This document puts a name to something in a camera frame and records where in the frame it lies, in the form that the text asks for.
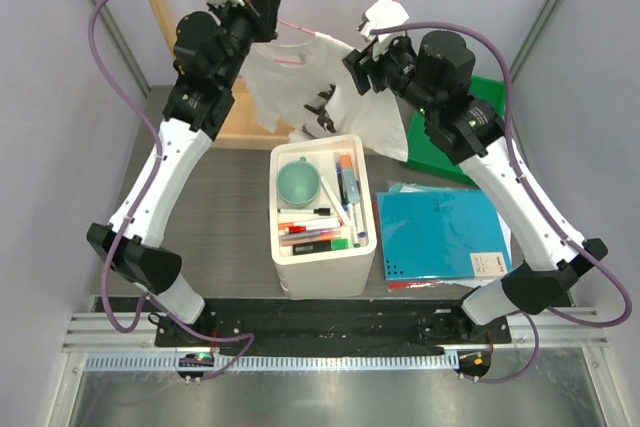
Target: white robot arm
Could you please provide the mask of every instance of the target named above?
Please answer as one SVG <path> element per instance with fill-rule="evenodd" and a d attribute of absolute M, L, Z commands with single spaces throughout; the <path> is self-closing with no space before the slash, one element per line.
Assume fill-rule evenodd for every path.
<path fill-rule="evenodd" d="M 280 0 L 205 0 L 176 27 L 174 68 L 178 79 L 163 111 L 162 159 L 156 177 L 132 218 L 129 211 L 154 164 L 152 150 L 133 189 L 107 225 L 92 224 L 87 240 L 111 268 L 153 295 L 181 322 L 210 335 L 210 309 L 181 275 L 180 256 L 161 248 L 176 200 L 198 160 L 215 140 L 234 99 L 231 87 L 254 42 L 277 37 Z M 128 222 L 119 244 L 116 232 Z"/>
<path fill-rule="evenodd" d="M 475 335 L 482 326 L 515 311 L 541 312 L 593 267 L 569 239 L 597 260 L 607 249 L 600 239 L 586 240 L 562 217 L 513 145 L 521 171 L 516 174 L 508 156 L 504 121 L 490 104 L 469 92 L 475 56 L 460 35 L 429 32 L 416 53 L 401 29 L 376 34 L 379 25 L 393 21 L 399 25 L 407 19 L 397 2 L 378 1 L 360 26 L 362 36 L 371 43 L 362 51 L 352 51 L 343 63 L 361 95 L 369 89 L 388 88 L 420 113 L 431 142 L 487 194 L 522 246 L 522 265 L 461 300 L 460 333 L 466 330 Z M 525 190 L 521 182 L 525 177 L 567 238 L 556 233 Z"/>

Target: sticker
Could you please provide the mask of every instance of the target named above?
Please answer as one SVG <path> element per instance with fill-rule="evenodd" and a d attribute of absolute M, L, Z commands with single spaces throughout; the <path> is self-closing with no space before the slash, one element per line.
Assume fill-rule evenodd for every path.
<path fill-rule="evenodd" d="M 471 265 L 476 277 L 502 277 L 507 273 L 502 252 L 471 254 Z"/>

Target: blue notebook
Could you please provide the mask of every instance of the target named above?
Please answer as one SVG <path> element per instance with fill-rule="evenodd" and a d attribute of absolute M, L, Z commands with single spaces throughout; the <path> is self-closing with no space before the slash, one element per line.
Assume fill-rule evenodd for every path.
<path fill-rule="evenodd" d="M 486 279 L 511 270 L 498 213 L 479 190 L 379 193 L 387 281 Z"/>

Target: white storage bin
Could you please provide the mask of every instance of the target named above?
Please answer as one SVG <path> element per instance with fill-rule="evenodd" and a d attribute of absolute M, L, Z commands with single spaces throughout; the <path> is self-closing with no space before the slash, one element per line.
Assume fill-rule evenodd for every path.
<path fill-rule="evenodd" d="M 290 208 L 278 197 L 276 177 L 287 163 L 305 157 L 323 175 L 333 193 L 340 198 L 336 161 L 339 154 L 349 154 L 353 161 L 356 178 L 360 181 L 364 231 L 361 246 L 332 252 L 292 255 L 291 247 L 281 247 L 278 240 L 278 223 L 305 220 L 300 214 L 278 214 L 278 208 Z M 331 207 L 331 200 L 321 187 L 314 201 L 305 208 Z M 269 169 L 269 229 L 271 235 L 271 257 L 280 277 L 284 292 L 294 300 L 349 297 L 364 290 L 375 255 L 376 236 L 371 193 L 364 161 L 362 141 L 357 135 L 340 135 L 327 139 L 310 140 L 280 145 L 271 152 Z M 342 227 L 342 237 L 351 239 L 350 228 Z"/>

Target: metal frame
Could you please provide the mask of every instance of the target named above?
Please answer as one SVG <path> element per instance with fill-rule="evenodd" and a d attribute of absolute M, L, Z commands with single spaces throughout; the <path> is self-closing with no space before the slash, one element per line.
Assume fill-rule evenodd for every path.
<path fill-rule="evenodd" d="M 597 320 L 597 312 L 592 307 L 571 307 L 562 309 L 581 319 Z M 130 322 L 132 313 L 118 314 L 119 320 Z M 507 318 L 513 338 L 510 344 L 495 345 L 496 349 L 531 349 L 533 335 L 528 321 L 519 315 Z M 620 386 L 615 381 L 615 365 L 607 339 L 602 329 L 585 327 L 568 322 L 550 312 L 534 317 L 540 336 L 540 347 L 544 349 L 583 349 L 598 401 L 611 426 L 631 425 L 629 411 L 618 394 Z M 113 330 L 105 314 L 74 314 L 62 352 L 66 365 L 61 377 L 57 396 L 51 409 L 49 427 L 66 427 L 71 419 L 78 396 L 83 372 L 100 370 L 175 370 L 176 359 L 186 352 L 202 351 L 201 348 L 157 348 L 153 345 L 156 328 L 146 318 L 141 319 L 138 328 L 130 334 L 120 334 Z M 231 370 L 237 372 L 309 372 L 322 370 L 415 370 L 452 368 L 449 357 L 456 349 L 472 350 L 485 348 L 478 345 L 448 345 L 447 359 L 440 361 L 421 360 L 415 357 L 405 361 L 399 359 L 373 359 L 363 363 L 362 359 L 276 359 L 247 357 L 246 362 Z"/>
<path fill-rule="evenodd" d="M 49 427 L 67 427 L 69 425 L 88 357 L 87 354 L 79 352 L 63 355 L 65 356 L 65 366 L 47 422 Z"/>
<path fill-rule="evenodd" d="M 89 0 L 89 1 L 91 2 L 91 5 L 94 6 L 98 3 L 99 0 Z M 131 75 L 133 76 L 134 80 L 136 81 L 136 84 L 142 91 L 143 95 L 145 96 L 149 95 L 149 91 L 151 90 L 151 88 L 149 87 L 149 83 L 147 82 L 147 79 L 142 73 L 142 69 L 140 69 L 138 62 L 133 56 L 133 53 L 131 52 L 131 49 L 129 48 L 127 41 L 122 35 L 122 32 L 118 27 L 118 24 L 116 23 L 113 16 L 109 12 L 108 7 L 104 7 L 102 9 L 100 18 L 102 19 L 104 28 L 107 31 L 107 35 L 110 37 L 111 41 L 115 45 L 120 56 L 122 57 L 122 60 L 127 66 L 127 69 L 129 69 L 129 72 L 131 72 Z"/>
<path fill-rule="evenodd" d="M 607 425 L 634 425 L 630 410 L 619 395 L 622 386 L 616 381 L 617 365 L 613 352 L 610 349 L 586 347 L 582 350 Z"/>
<path fill-rule="evenodd" d="M 597 312 L 593 307 L 570 307 L 561 309 L 580 319 L 597 320 Z M 118 314 L 120 321 L 128 323 L 134 314 Z M 533 335 L 529 322 L 522 316 L 513 315 L 507 318 L 513 343 L 497 344 L 496 349 L 513 349 L 533 347 Z M 607 347 L 607 339 L 602 329 L 585 327 L 566 321 L 550 312 L 542 312 L 534 317 L 541 348 L 564 347 Z M 148 319 L 142 318 L 138 328 L 130 334 L 120 334 L 113 330 L 105 314 L 74 314 L 71 318 L 67 336 L 62 345 L 62 352 L 194 352 L 201 348 L 166 349 L 153 345 L 156 326 Z M 486 348 L 486 344 L 447 345 L 447 349 L 473 350 Z"/>
<path fill-rule="evenodd" d="M 531 55 L 531 51 L 533 47 L 538 42 L 540 35 L 547 27 L 547 24 L 551 21 L 551 18 L 558 10 L 562 0 L 545 0 L 542 5 L 538 15 L 536 16 L 536 20 L 529 29 L 527 36 L 522 42 L 522 46 L 516 55 L 513 63 L 511 64 L 511 77 L 515 81 L 518 77 L 518 74 L 522 70 L 522 66 L 526 62 L 529 55 Z"/>

